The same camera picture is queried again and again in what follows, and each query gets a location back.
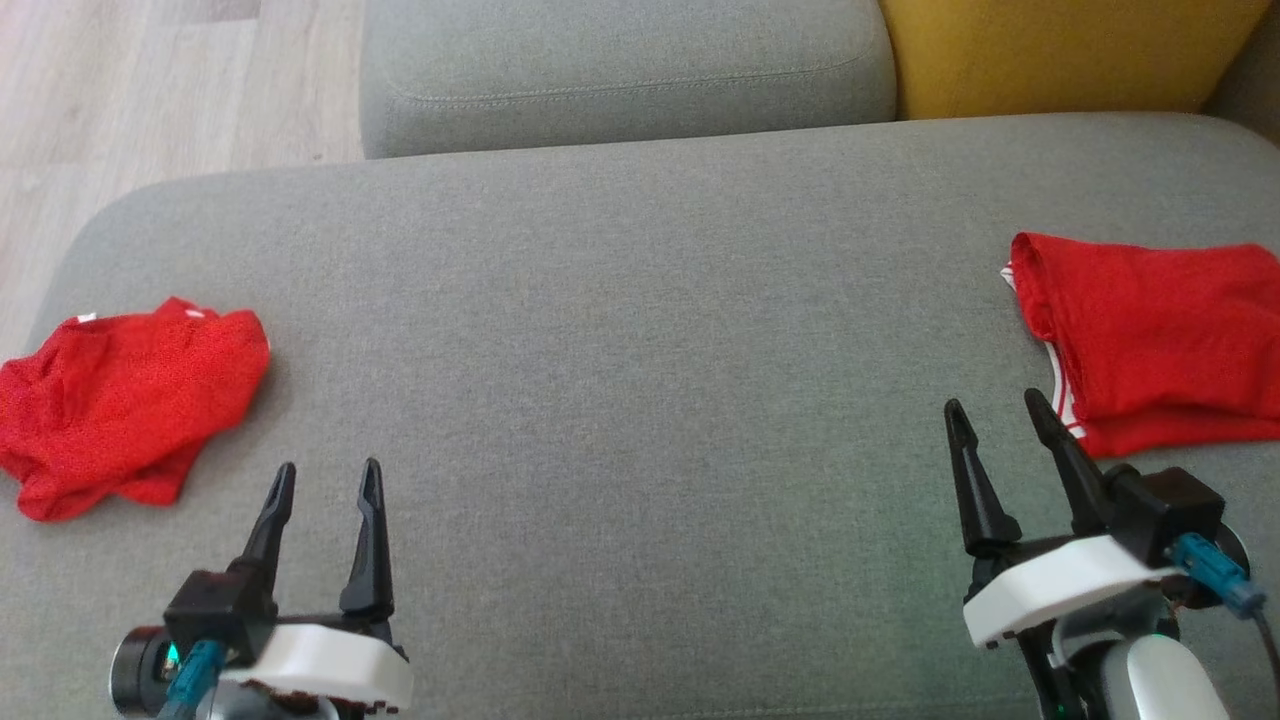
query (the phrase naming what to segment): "gray sofa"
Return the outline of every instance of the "gray sofa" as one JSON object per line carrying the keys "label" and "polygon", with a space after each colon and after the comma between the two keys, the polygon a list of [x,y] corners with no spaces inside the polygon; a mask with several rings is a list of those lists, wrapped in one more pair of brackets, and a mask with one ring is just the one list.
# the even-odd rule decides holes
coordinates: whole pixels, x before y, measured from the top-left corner
{"label": "gray sofa", "polygon": [[[518,137],[568,137],[538,132]],[[54,527],[10,510],[6,712],[111,716],[111,650],[159,620],[189,569],[239,551],[284,460],[300,479],[278,600],[333,609],[374,455],[392,625],[417,678],[410,717],[1032,717],[1016,651],[968,642],[941,418],[964,400],[1028,534],[1066,529],[1021,406],[1051,373],[997,274],[1009,242],[1036,229],[1280,252],[1277,191],[1280,150],[1229,122],[1070,114],[136,192],[81,233],[31,345],[69,315],[180,295],[256,310],[271,370],[175,507],[110,501]],[[1216,487],[1280,593],[1280,446],[1132,461]],[[14,484],[0,488],[12,505]],[[1184,632],[1233,716],[1275,711],[1251,626],[1208,611]]]}

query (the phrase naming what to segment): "red fabric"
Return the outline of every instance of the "red fabric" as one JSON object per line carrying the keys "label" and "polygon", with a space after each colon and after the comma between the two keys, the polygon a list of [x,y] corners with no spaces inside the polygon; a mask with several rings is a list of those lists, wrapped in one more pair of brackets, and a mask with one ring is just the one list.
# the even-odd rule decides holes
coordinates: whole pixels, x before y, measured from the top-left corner
{"label": "red fabric", "polygon": [[205,442],[244,416],[268,356],[253,313],[177,297],[67,320],[0,366],[0,468],[22,483],[18,509],[67,520],[109,493],[172,505]]}
{"label": "red fabric", "polygon": [[1011,265],[1027,325],[1057,347],[1091,455],[1280,438],[1280,263],[1265,249],[1020,233]]}

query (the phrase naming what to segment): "gray fabric upholstery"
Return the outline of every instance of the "gray fabric upholstery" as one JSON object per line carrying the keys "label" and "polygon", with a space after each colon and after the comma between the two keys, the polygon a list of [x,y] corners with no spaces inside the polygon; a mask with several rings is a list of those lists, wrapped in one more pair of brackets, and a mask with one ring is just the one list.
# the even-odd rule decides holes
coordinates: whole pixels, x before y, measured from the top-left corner
{"label": "gray fabric upholstery", "polygon": [[371,0],[367,158],[893,119],[876,0]]}
{"label": "gray fabric upholstery", "polygon": [[1262,15],[1213,94],[1208,111],[1280,145],[1280,4],[1272,3]]}
{"label": "gray fabric upholstery", "polygon": [[[278,597],[335,606],[381,459],[408,717],[1033,716],[968,643],[941,419],[961,397],[1029,536],[1066,502],[997,275],[1024,228],[1280,250],[1280,150],[1221,120],[1041,115],[411,158],[143,190],[81,234],[35,346],[170,293],[253,307],[273,365],[173,509],[36,525],[0,483],[15,717],[108,717],[111,650],[237,553],[276,464]],[[1280,445],[1138,457],[1220,489],[1280,593]],[[1185,621],[1236,717],[1251,626]]]}

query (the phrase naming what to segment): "teal connector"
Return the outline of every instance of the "teal connector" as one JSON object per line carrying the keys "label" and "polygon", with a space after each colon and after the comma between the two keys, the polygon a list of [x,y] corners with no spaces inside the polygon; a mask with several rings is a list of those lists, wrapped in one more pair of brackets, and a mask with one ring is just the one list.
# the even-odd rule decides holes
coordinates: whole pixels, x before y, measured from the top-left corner
{"label": "teal connector", "polygon": [[218,684],[227,665],[227,647],[216,641],[200,641],[187,653],[178,676],[169,684],[160,720],[193,720],[200,701]]}
{"label": "teal connector", "polygon": [[1213,591],[1240,620],[1253,618],[1266,602],[1267,594],[1244,577],[1244,569],[1199,534],[1180,536],[1171,551],[1174,565]]}

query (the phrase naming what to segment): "laminate floor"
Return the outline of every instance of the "laminate floor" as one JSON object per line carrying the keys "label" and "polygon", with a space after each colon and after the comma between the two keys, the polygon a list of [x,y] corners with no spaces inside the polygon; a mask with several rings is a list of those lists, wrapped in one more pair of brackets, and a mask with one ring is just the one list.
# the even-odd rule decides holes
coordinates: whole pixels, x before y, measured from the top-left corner
{"label": "laminate floor", "polygon": [[362,0],[0,0],[0,361],[131,190],[360,160],[362,18]]}

